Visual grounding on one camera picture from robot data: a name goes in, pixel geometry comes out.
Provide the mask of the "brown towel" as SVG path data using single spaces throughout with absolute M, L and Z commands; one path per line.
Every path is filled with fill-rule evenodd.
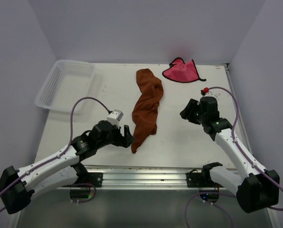
M 135 140 L 131 144 L 132 153 L 137 152 L 148 136 L 156 134 L 158 107 L 164 95 L 162 81 L 148 68 L 136 72 L 136 82 L 141 96 L 132 111 L 132 120 L 136 125 L 133 134 Z

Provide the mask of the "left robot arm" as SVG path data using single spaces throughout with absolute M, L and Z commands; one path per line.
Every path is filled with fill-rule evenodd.
M 0 199 L 9 214 L 26 208 L 33 199 L 53 189 L 89 185 L 88 172 L 82 161 L 114 145 L 128 148 L 134 142 L 129 126 L 118 127 L 100 121 L 92 130 L 75 137 L 51 156 L 19 169 L 9 166 L 0 177 Z

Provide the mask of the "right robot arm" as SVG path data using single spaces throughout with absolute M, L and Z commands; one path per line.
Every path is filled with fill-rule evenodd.
M 280 177 L 274 170 L 267 170 L 242 144 L 230 122 L 221 118 L 214 97 L 190 99 L 180 112 L 182 119 L 201 125 L 206 134 L 219 145 L 234 164 L 237 174 L 219 162 L 202 167 L 199 180 L 205 186 L 215 183 L 236 196 L 238 204 L 246 213 L 274 206 L 279 201 Z

